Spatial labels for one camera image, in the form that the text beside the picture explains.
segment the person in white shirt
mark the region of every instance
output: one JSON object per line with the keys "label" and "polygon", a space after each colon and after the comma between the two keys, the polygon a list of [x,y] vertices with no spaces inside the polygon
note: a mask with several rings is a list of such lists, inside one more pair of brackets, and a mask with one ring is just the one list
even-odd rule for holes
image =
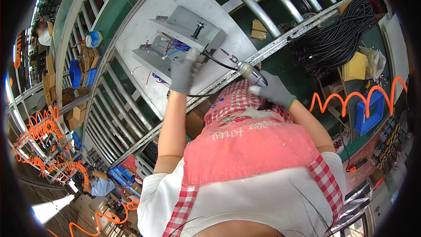
{"label": "person in white shirt", "polygon": [[[144,237],[322,236],[342,212],[345,175],[328,132],[283,85],[234,82],[186,146],[197,50],[175,61],[154,174],[143,181]],[[265,100],[274,105],[258,110]]]}
{"label": "person in white shirt", "polygon": [[39,43],[44,46],[50,46],[51,35],[53,34],[53,23],[49,20],[37,21],[33,28],[32,36],[37,38]]}

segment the hand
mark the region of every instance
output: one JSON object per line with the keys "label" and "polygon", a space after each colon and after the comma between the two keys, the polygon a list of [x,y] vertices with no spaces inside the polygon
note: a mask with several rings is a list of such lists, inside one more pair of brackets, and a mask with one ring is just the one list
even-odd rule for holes
{"label": "hand", "polygon": [[90,169],[86,169],[86,173],[87,173],[87,175],[88,175],[88,177],[92,177],[92,170],[90,170]]}
{"label": "hand", "polygon": [[278,76],[272,75],[267,71],[260,71],[267,81],[267,87],[259,87],[256,85],[248,88],[249,92],[265,97],[271,103],[276,103],[288,110],[292,101],[297,97],[292,95],[282,83]]}
{"label": "hand", "polygon": [[195,48],[190,48],[187,54],[180,60],[173,61],[171,65],[170,90],[188,94],[193,85],[195,76],[199,73],[200,63],[197,62],[199,52]]}

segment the blue plastic bin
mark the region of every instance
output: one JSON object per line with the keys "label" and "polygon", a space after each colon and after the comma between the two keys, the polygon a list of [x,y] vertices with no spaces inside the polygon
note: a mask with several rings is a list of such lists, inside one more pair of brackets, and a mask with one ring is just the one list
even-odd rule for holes
{"label": "blue plastic bin", "polygon": [[82,142],[79,139],[79,137],[77,136],[76,132],[73,132],[73,134],[71,134],[71,136],[73,137],[73,140],[75,141],[75,145],[77,146],[77,148],[82,149]]}
{"label": "blue plastic bin", "polygon": [[89,69],[89,71],[87,72],[87,79],[86,79],[87,86],[93,83],[93,80],[95,79],[95,74],[96,74],[96,68]]}
{"label": "blue plastic bin", "polygon": [[384,97],[383,94],[376,90],[371,94],[370,117],[366,118],[366,105],[363,101],[357,103],[357,121],[355,129],[360,132],[360,135],[367,133],[383,118]]}
{"label": "blue plastic bin", "polygon": [[77,60],[70,61],[69,76],[71,80],[71,86],[73,88],[80,87],[82,74],[80,72],[80,67],[79,67],[79,64],[77,63]]}

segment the fluorescent light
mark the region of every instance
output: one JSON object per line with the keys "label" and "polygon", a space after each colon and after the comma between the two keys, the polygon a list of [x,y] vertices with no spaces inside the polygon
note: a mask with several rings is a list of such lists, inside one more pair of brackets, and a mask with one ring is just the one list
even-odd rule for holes
{"label": "fluorescent light", "polygon": [[18,123],[19,123],[19,125],[21,126],[22,130],[25,132],[25,131],[26,131],[26,129],[25,129],[25,124],[24,124],[24,122],[23,122],[23,120],[22,120],[21,116],[19,115],[18,111],[13,110],[13,113],[15,114],[15,117],[16,117],[16,119],[18,120]]}
{"label": "fluorescent light", "polygon": [[11,88],[10,88],[10,82],[8,77],[6,77],[6,92],[7,92],[7,97],[9,98],[9,102],[12,102],[12,93],[11,93]]}
{"label": "fluorescent light", "polygon": [[72,189],[75,193],[79,192],[79,190],[78,190],[78,189],[77,189],[77,187],[75,186],[75,182],[73,181],[73,179],[70,179],[70,181],[69,181],[69,186],[71,187],[71,189]]}
{"label": "fluorescent light", "polygon": [[68,205],[73,199],[74,195],[66,196],[62,199],[57,199],[49,203],[43,203],[39,205],[32,206],[35,217],[39,220],[41,224],[44,224],[49,219],[53,218],[64,206]]}
{"label": "fluorescent light", "polygon": [[24,157],[26,157],[26,159],[28,160],[29,159],[29,156],[27,155],[27,154],[25,154],[25,152],[22,150],[22,149],[19,149],[19,152],[24,156]]}

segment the hair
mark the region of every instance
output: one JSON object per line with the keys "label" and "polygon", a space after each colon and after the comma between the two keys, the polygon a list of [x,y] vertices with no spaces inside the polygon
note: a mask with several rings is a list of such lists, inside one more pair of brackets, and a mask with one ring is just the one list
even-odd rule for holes
{"label": "hair", "polygon": [[35,22],[35,25],[32,27],[32,36],[36,39],[38,39],[37,29],[40,29],[44,26],[43,21],[37,21]]}

